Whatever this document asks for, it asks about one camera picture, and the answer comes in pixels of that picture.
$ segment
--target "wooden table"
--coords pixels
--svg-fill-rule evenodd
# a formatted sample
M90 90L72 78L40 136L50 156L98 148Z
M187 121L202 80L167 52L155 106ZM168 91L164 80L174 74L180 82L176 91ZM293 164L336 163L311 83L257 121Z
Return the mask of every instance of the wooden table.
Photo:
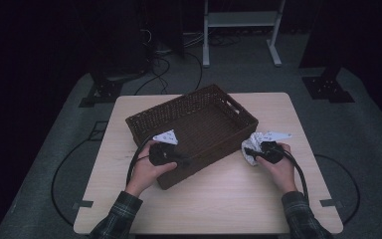
M88 234L106 217L125 187L129 163L136 145L125 119L171 100L170 96L119 97L84 195L92 207L81 207L74 230ZM257 131L289 132L283 142L291 146L308 186L310 206L318 221L331 233L342 231L321 172L285 93L231 94L259 120ZM296 186L302 191L297 172ZM168 190L157 182L145 190L144 201L132 224L132 234L279 234L287 233L281 194L260 166L250 166L240 150L202 169Z

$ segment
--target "plaid sleeve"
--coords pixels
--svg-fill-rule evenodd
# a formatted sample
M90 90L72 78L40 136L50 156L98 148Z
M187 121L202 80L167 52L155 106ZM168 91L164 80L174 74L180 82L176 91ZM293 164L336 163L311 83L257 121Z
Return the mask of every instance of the plaid sleeve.
M282 197L282 204L289 225L290 238L333 238L330 232L315 219L302 193L298 191L288 192Z
M128 238L142 200L121 191L108 215L90 233L90 238Z

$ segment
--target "dark brown basket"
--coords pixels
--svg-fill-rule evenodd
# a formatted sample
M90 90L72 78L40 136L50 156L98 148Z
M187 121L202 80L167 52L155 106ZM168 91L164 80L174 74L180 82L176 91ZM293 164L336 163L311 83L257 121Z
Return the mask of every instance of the dark brown basket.
M135 143L174 129L175 151L190 158L157 180L167 189L240 149L259 121L216 85L175 98L126 119Z

